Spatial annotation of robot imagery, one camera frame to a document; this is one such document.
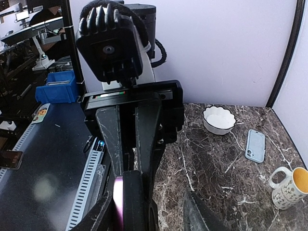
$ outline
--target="smartphone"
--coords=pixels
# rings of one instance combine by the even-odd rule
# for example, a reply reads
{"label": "smartphone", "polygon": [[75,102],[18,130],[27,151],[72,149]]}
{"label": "smartphone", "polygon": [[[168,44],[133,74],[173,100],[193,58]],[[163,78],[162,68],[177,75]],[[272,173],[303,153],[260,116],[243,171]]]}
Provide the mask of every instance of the smartphone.
{"label": "smartphone", "polygon": [[23,152],[0,150],[0,167],[19,169],[23,158]]}
{"label": "smartphone", "polygon": [[245,157],[261,164],[265,156],[265,135],[255,130],[249,130]]}

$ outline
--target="blue plastic bin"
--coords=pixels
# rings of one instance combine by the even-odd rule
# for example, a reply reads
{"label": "blue plastic bin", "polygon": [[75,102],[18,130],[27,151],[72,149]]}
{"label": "blue plastic bin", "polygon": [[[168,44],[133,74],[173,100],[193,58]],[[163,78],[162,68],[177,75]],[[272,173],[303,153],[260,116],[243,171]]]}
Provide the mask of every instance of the blue plastic bin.
{"label": "blue plastic bin", "polygon": [[73,71],[49,73],[46,83],[66,80],[70,80],[70,83],[37,87],[35,91],[37,102],[42,102],[42,104],[75,102],[78,97],[78,88]]}

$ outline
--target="white mug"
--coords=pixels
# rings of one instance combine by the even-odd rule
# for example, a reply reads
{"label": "white mug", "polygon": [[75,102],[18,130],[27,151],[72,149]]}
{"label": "white mug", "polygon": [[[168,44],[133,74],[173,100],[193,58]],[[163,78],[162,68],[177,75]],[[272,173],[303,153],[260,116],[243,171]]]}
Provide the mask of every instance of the white mug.
{"label": "white mug", "polygon": [[[277,172],[284,172],[286,177],[275,184],[272,178]],[[273,203],[277,208],[285,210],[308,195],[308,171],[297,167],[291,172],[286,167],[279,167],[269,178],[269,184],[274,189],[271,194]]]}

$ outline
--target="mug handle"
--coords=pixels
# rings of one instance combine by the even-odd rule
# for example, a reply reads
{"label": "mug handle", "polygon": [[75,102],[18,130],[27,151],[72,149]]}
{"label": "mug handle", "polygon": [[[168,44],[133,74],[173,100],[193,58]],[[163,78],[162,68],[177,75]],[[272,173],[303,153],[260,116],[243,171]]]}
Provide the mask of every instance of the mug handle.
{"label": "mug handle", "polygon": [[277,172],[284,172],[286,174],[285,178],[292,175],[292,172],[289,169],[287,169],[286,167],[279,167],[278,169],[276,169],[269,178],[270,187],[272,187],[273,189],[277,189],[279,184],[280,184],[280,183],[275,184],[272,180],[273,176],[275,176]]}

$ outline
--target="dark marble surface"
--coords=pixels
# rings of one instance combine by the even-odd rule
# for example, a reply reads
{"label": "dark marble surface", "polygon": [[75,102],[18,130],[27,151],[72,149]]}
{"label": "dark marble surface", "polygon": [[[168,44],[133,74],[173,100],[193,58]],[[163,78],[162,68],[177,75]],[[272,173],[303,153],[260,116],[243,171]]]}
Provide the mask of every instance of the dark marble surface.
{"label": "dark marble surface", "polygon": [[[195,191],[230,230],[307,230],[307,197],[285,211],[276,209],[271,200],[271,173],[280,166],[303,166],[277,116],[268,108],[223,106],[235,114],[237,125],[229,134],[217,136],[203,127],[202,112],[208,106],[186,104],[183,130],[166,148],[154,190],[160,230],[183,230],[187,189]],[[249,129],[266,136],[262,164],[244,156]]]}

